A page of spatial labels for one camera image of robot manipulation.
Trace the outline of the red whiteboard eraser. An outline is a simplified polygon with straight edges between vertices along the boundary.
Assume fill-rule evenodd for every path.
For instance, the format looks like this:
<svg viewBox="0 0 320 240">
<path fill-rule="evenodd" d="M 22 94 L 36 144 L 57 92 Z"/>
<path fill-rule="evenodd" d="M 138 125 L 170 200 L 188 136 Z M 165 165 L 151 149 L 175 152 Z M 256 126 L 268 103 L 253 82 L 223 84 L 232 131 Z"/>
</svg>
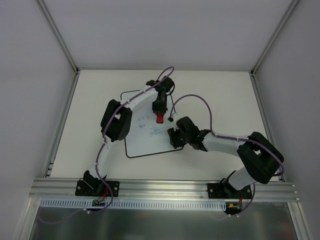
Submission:
<svg viewBox="0 0 320 240">
<path fill-rule="evenodd" d="M 157 113 L 156 123 L 157 124 L 163 124 L 164 123 L 164 114 L 162 112 L 158 112 Z"/>
</svg>

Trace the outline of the white whiteboard black frame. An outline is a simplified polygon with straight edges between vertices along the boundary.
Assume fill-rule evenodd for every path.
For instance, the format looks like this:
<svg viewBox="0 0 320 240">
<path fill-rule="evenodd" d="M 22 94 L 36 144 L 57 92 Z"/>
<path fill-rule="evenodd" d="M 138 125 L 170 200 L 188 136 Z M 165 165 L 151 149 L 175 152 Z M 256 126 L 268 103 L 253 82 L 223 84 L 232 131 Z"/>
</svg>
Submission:
<svg viewBox="0 0 320 240">
<path fill-rule="evenodd" d="M 172 123 L 168 121 L 173 105 L 171 96 L 167 97 L 167 112 L 163 123 L 156 123 L 157 117 L 152 111 L 150 103 L 145 104 L 132 114 L 131 125 L 125 138 L 125 152 L 128 158 L 144 157 L 155 154 L 168 153 L 182 150 L 170 144 L 168 129 Z"/>
</svg>

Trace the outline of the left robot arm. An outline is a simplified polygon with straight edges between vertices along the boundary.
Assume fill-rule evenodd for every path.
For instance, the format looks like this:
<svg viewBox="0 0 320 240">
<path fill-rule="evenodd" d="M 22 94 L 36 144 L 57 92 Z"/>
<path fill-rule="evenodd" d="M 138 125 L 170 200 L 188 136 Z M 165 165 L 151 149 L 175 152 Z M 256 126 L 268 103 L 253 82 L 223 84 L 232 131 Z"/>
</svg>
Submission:
<svg viewBox="0 0 320 240">
<path fill-rule="evenodd" d="M 76 196 L 102 196 L 108 193 L 105 185 L 108 164 L 111 162 L 117 143 L 124 140 L 131 128 L 133 114 L 141 108 L 150 107 L 157 124 L 164 123 L 167 112 L 167 96 L 175 87 L 173 80 L 165 76 L 162 80 L 147 81 L 144 88 L 128 100 L 112 99 L 100 122 L 102 145 L 92 167 L 78 180 Z"/>
</svg>

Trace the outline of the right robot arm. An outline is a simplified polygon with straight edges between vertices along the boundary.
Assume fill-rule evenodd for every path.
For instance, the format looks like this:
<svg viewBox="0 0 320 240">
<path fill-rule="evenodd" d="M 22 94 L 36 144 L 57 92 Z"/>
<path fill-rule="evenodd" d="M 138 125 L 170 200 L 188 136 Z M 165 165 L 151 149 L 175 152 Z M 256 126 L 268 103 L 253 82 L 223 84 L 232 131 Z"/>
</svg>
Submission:
<svg viewBox="0 0 320 240">
<path fill-rule="evenodd" d="M 221 152 L 239 157 L 243 167 L 222 179 L 212 191 L 222 198 L 237 198 L 241 191 L 255 183 L 268 184 L 283 169 L 283 155 L 259 132 L 245 138 L 218 135 L 209 129 L 200 130 L 187 117 L 171 116 L 168 129 L 170 144 L 175 148 L 190 145 L 194 150 Z"/>
</svg>

